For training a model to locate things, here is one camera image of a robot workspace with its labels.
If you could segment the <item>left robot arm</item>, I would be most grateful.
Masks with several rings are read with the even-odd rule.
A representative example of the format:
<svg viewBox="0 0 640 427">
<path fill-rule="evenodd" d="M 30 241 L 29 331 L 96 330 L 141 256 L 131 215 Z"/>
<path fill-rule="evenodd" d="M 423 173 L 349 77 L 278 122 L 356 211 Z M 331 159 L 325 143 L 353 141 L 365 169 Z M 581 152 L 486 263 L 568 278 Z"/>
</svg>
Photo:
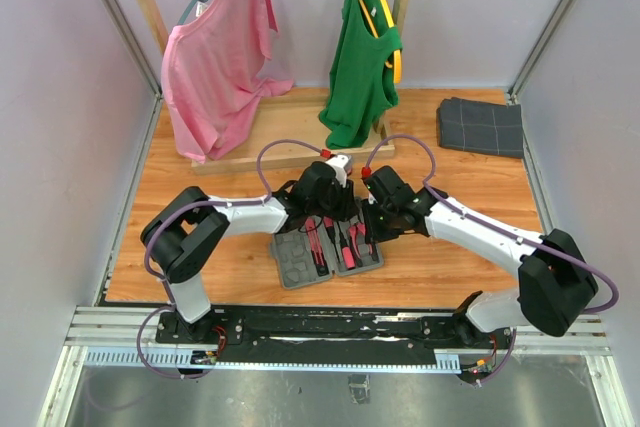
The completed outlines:
<svg viewBox="0 0 640 427">
<path fill-rule="evenodd" d="M 300 178 L 257 198 L 209 196 L 199 187 L 183 190 L 140 234 L 144 261 L 154 261 L 176 313 L 179 330 L 190 341 L 207 340 L 214 330 L 211 303 L 201 270 L 227 237 L 280 234 L 298 230 L 309 218 L 346 221 L 358 212 L 349 179 L 352 158 L 336 154 L 315 161 Z"/>
</svg>

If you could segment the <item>grey plastic tool case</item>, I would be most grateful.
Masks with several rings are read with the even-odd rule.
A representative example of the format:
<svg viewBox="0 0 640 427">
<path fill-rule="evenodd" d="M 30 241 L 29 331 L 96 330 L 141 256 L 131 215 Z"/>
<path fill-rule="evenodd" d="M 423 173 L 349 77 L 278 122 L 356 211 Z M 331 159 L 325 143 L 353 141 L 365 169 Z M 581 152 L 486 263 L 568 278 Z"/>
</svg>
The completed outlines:
<svg viewBox="0 0 640 427">
<path fill-rule="evenodd" d="M 384 265 L 384 260 L 378 245 L 374 240 L 372 240 L 371 234 L 367 232 L 378 253 L 379 260 L 377 261 L 377 265 L 371 270 L 360 270 L 356 267 L 354 269 L 347 270 L 340 250 L 338 233 L 336 232 L 336 246 L 333 247 L 323 225 L 324 217 L 312 218 L 319 223 L 318 236 L 320 238 L 323 254 L 329 269 L 329 274 L 322 277 L 317 275 L 310 244 L 304 230 L 304 223 L 302 227 L 291 232 L 274 235 L 270 244 L 270 253 L 276 262 L 280 282 L 284 288 L 298 289 L 326 282 L 334 277 L 347 277 L 369 272 Z M 348 245 L 348 227 L 350 222 L 353 220 L 361 221 L 364 224 L 362 214 L 357 214 L 347 221 L 334 221 L 334 224 L 338 223 L 340 225 Z"/>
</svg>

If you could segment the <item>pink black screwdriver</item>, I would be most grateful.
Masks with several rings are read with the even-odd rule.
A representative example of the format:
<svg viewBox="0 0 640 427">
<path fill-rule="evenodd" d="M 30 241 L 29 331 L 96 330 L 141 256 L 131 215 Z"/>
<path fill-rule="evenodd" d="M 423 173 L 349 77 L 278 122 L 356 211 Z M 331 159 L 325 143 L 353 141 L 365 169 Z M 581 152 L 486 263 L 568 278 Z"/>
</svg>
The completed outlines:
<svg viewBox="0 0 640 427">
<path fill-rule="evenodd" d="M 323 218 L 323 225 L 326 230 L 327 236 L 333 247 L 336 246 L 336 231 L 334 221 L 329 217 Z"/>
<path fill-rule="evenodd" d="M 342 253 L 343 262 L 347 270 L 354 269 L 356 267 L 356 263 L 351 252 L 351 249 L 348 245 L 346 237 L 344 236 L 340 225 L 338 223 L 335 224 L 336 232 L 338 233 L 340 250 Z"/>
</svg>

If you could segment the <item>pink black pliers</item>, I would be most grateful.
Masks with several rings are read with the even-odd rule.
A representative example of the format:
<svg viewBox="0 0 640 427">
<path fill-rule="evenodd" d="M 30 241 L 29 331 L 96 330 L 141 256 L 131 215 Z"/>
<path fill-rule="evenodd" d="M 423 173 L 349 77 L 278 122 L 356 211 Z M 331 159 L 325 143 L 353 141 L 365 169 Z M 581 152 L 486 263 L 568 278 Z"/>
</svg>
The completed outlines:
<svg viewBox="0 0 640 427">
<path fill-rule="evenodd" d="M 377 265 L 378 253 L 361 221 L 353 220 L 348 227 L 349 246 L 355 266 L 360 270 L 371 270 Z"/>
</svg>

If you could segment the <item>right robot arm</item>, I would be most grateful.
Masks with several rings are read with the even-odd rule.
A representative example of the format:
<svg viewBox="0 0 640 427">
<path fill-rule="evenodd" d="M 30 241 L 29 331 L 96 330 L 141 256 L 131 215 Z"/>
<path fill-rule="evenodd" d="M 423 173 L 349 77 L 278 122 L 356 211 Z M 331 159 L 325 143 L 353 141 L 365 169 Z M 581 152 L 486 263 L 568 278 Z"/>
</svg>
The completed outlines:
<svg viewBox="0 0 640 427">
<path fill-rule="evenodd" d="M 378 242 L 414 233 L 450 242 L 501 267 L 517 287 L 477 291 L 457 308 L 455 339 L 474 347 L 503 327 L 533 326 L 561 337 L 586 310 L 598 285 L 574 239 L 554 229 L 523 230 L 480 214 L 425 185 L 415 191 L 390 166 L 363 171 L 365 222 Z"/>
</svg>

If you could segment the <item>pink black utility knife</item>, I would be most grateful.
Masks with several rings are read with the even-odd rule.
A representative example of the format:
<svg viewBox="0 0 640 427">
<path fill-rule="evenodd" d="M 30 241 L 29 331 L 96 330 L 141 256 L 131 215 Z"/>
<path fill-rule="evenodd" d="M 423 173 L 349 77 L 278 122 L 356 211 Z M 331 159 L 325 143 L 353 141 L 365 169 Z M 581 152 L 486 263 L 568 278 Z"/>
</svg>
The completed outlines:
<svg viewBox="0 0 640 427">
<path fill-rule="evenodd" d="M 322 245 L 318 236 L 319 223 L 312 217 L 308 217 L 304 224 L 304 230 L 310 244 L 312 258 L 316 267 L 317 275 L 322 277 L 329 274 L 329 269 L 323 254 Z"/>
</svg>

